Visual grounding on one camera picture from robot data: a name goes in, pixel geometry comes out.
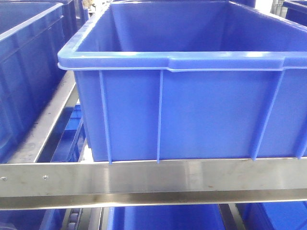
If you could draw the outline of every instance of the blue plastic crate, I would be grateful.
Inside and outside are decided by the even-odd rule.
[[[247,230],[305,230],[306,202],[237,204]]]
[[[64,75],[61,3],[0,2],[0,162],[4,163]]]
[[[112,207],[107,230],[225,230],[217,205]]]
[[[65,209],[0,211],[0,230],[60,230]]]
[[[51,162],[77,162],[84,140],[82,114],[80,106],[76,105]],[[0,211],[0,230],[60,230],[65,211],[65,209]]]
[[[181,0],[142,0],[142,1],[181,1]],[[256,0],[233,0],[233,2],[244,4],[250,7],[255,7],[255,4],[256,4]]]
[[[234,2],[113,2],[59,66],[75,71],[95,161],[300,158],[306,40]]]
[[[287,7],[286,19],[307,26],[307,1],[284,1]]]
[[[77,162],[83,149],[85,130],[80,105],[76,105],[51,162]]]
[[[78,30],[74,0],[0,0],[0,2],[59,2],[62,3],[63,32],[67,42]]]

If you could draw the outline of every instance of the shelving rack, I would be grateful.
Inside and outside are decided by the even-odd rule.
[[[0,209],[98,207],[90,218],[105,227],[101,207],[307,200],[307,158],[38,163],[54,151],[77,100],[68,71],[25,142],[0,165]],[[227,207],[220,206],[224,217]]]

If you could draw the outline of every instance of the white surface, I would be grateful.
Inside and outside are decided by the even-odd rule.
[[[269,13],[272,8],[273,0],[256,0],[255,8],[261,12]]]

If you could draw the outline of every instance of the plastic storage bin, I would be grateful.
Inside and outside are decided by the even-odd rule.
[[[0,230],[60,230],[65,209],[0,212]]]
[[[107,230],[224,230],[217,205],[112,207]]]
[[[67,42],[78,30],[74,0],[0,0],[0,2],[59,2],[62,3],[63,32]]]
[[[237,204],[247,230],[305,230],[306,202]]]
[[[61,141],[52,157],[52,162],[77,162],[83,149],[85,130],[80,105],[76,105]]]
[[[77,162],[85,134],[80,106],[76,105],[52,162]],[[0,230],[60,230],[65,209],[0,211]]]
[[[300,158],[306,40],[306,27],[234,2],[113,2],[59,66],[75,71],[96,161]]]
[[[64,71],[61,3],[0,2],[0,162],[32,126]]]
[[[307,1],[284,1],[288,8],[286,19],[307,26]]]
[[[162,0],[162,1],[181,1],[181,0]],[[255,4],[256,4],[256,0],[233,0],[233,2],[244,4],[250,7],[255,7]]]

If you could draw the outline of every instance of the blue bin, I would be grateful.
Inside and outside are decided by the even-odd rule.
[[[4,163],[64,75],[61,3],[0,2],[0,162]]]
[[[142,0],[142,1],[181,1],[181,0]],[[250,7],[255,7],[255,4],[256,4],[256,0],[233,0],[233,2],[244,4]]]
[[[0,211],[0,230],[60,230],[65,209]]]
[[[284,1],[288,8],[286,19],[307,26],[307,1]]]
[[[217,205],[112,207],[107,230],[225,230]]]
[[[0,0],[0,2],[59,2],[62,3],[63,32],[67,42],[78,30],[74,0]]]
[[[300,158],[306,41],[230,1],[113,2],[59,66],[75,71],[95,161]]]
[[[51,159],[52,162],[77,162],[83,149],[85,130],[80,105],[76,105],[57,149]]]
[[[237,204],[246,230],[305,230],[306,202]]]
[[[80,105],[76,105],[51,162],[77,162],[84,140]],[[0,211],[0,230],[60,230],[65,211],[65,209]]]

